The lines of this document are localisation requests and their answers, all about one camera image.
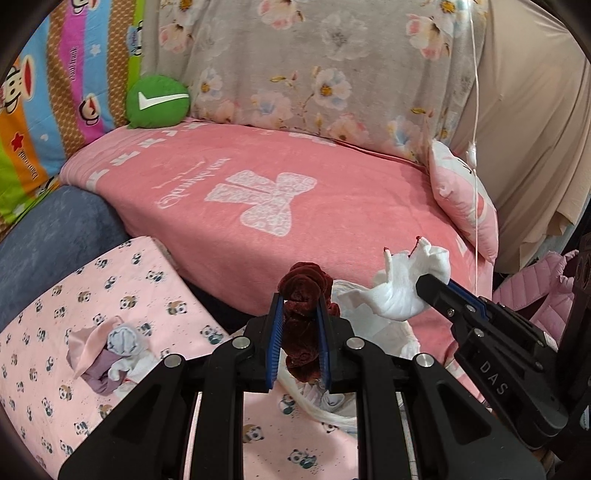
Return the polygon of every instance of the pink pillow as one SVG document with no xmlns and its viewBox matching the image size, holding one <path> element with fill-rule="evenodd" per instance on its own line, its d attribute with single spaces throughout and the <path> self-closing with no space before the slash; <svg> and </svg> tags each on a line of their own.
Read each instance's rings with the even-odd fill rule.
<svg viewBox="0 0 591 480">
<path fill-rule="evenodd" d="M 474 175 L 470 167 L 457 158 L 444 144 L 433 141 L 429 155 L 429 174 L 435 201 L 476 246 L 474 216 Z M 476 178 L 478 188 L 478 253 L 494 263 L 499 253 L 499 225 L 496 209 L 484 185 Z"/>
</svg>

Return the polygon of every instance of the white string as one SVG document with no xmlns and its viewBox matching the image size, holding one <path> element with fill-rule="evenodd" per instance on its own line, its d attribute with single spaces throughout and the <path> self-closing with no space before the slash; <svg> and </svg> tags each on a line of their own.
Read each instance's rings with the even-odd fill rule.
<svg viewBox="0 0 591 480">
<path fill-rule="evenodd" d="M 472 131 L 472 173 L 474 175 L 474 224 L 475 224 L 475 255 L 474 255 L 474 295 L 477 293 L 478 285 L 478 177 L 476 176 L 476 129 L 478 128 L 478 115 L 480 112 L 480 84 L 478 82 L 478 60 L 476 59 L 476 38 L 474 35 L 474 20 L 472 19 L 472 1 L 468 2 L 468 14 L 470 16 L 470 31 L 472 33 L 472 59 L 474 61 L 474 77 L 476 86 L 476 116 L 474 117 L 474 130 Z"/>
</svg>

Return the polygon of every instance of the green pillow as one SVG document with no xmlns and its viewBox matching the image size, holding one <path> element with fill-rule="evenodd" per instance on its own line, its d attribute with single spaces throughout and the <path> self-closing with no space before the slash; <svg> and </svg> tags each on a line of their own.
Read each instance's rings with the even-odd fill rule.
<svg viewBox="0 0 591 480">
<path fill-rule="evenodd" d="M 190 103 L 189 90 L 182 83 L 162 75 L 144 77 L 127 93 L 129 127 L 173 127 L 187 116 Z"/>
</svg>

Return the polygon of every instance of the purple cloth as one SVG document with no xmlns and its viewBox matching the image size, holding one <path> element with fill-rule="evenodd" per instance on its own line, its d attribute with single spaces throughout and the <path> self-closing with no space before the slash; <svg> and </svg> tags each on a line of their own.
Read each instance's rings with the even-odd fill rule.
<svg viewBox="0 0 591 480">
<path fill-rule="evenodd" d="M 103 348 L 90 368 L 80 377 L 99 395 L 111 395 L 115 389 L 123 383 L 126 372 L 120 372 L 118 380 L 111 380 L 108 375 L 109 368 L 111 368 L 117 360 L 122 358 L 122 356 L 109 352 L 106 348 Z M 68 352 L 66 360 L 68 361 L 68 364 L 72 366 L 70 352 Z"/>
</svg>

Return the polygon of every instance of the red star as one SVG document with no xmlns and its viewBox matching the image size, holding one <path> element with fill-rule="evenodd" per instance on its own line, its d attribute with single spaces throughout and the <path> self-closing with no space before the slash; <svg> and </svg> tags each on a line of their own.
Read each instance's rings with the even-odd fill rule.
<svg viewBox="0 0 591 480">
<path fill-rule="evenodd" d="M 19 132 L 15 133 L 14 138 L 10 142 L 10 144 L 12 145 L 12 149 L 14 151 L 17 151 L 19 148 L 22 148 L 22 141 L 24 139 L 24 135 L 21 135 Z"/>
</svg>

